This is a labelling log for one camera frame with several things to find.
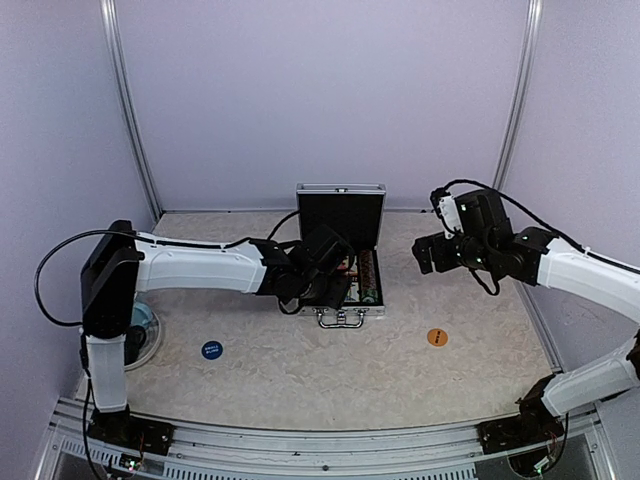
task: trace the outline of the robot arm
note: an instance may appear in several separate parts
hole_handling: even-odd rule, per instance
[[[444,232],[416,240],[413,253],[423,274],[466,267],[489,272],[498,282],[510,276],[529,285],[556,288],[619,312],[640,324],[637,269],[582,252],[568,241],[536,227],[514,234],[499,194],[477,190],[454,198],[432,194]],[[481,424],[486,453],[515,448],[562,434],[555,417],[640,386],[640,335],[576,370],[541,379],[520,399],[516,419]]]
[[[281,308],[293,299],[301,306],[320,298],[327,306],[340,308],[349,288],[348,278],[338,274],[337,267],[353,257],[353,250],[326,226],[303,241],[286,244],[249,238],[228,245],[174,240],[136,233],[123,220],[109,230],[121,234],[105,235],[81,274],[81,353],[99,412],[94,414],[94,424],[113,418],[120,418],[116,422],[120,430],[130,424],[124,344],[136,293],[163,288],[226,289],[275,296]],[[102,416],[102,422],[96,416]],[[136,435],[120,431],[93,436],[122,444]],[[124,440],[118,442],[115,437]]]

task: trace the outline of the orange round sticker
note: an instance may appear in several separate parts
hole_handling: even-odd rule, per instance
[[[434,328],[433,330],[429,330],[429,333],[427,333],[427,340],[429,340],[429,343],[435,347],[443,347],[449,340],[449,335],[447,335],[447,332],[444,330]]]

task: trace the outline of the round sticker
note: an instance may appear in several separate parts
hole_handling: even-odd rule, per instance
[[[429,330],[429,333],[427,333],[427,340],[429,340],[429,343],[435,347],[443,347],[449,340],[449,335],[447,335],[447,332],[444,330],[434,328],[433,330]]]
[[[202,356],[207,360],[215,360],[222,355],[222,344],[220,342],[207,342],[202,346]]]

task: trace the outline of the metal corner post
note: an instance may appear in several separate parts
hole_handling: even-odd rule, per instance
[[[529,0],[527,25],[525,27],[522,53],[520,55],[516,89],[511,103],[511,111],[509,112],[507,131],[505,132],[500,149],[500,160],[493,178],[493,188],[497,188],[498,190],[502,190],[504,187],[509,166],[511,165],[513,148],[516,143],[518,127],[520,126],[520,119],[522,118],[527,90],[529,88],[529,78],[531,77],[531,71],[533,69],[541,16],[542,0]]]
[[[102,23],[107,36],[107,44],[109,46],[109,52],[111,53],[113,70],[118,84],[120,106],[122,107],[127,131],[129,133],[129,141],[131,142],[133,156],[136,161],[140,180],[142,181],[145,197],[149,204],[149,209],[151,210],[154,221],[157,223],[162,216],[163,209],[158,197],[157,188],[153,181],[153,176],[151,175],[151,168],[147,162],[140,129],[138,128],[138,122],[133,108],[131,91],[129,90],[129,83],[127,81],[122,42],[120,40],[120,31],[118,29],[115,0],[100,0],[100,6],[102,10]]]

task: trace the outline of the blue round sticker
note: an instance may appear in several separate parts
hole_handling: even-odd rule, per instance
[[[222,344],[220,342],[207,342],[202,346],[202,356],[207,360],[215,360],[222,355]]]

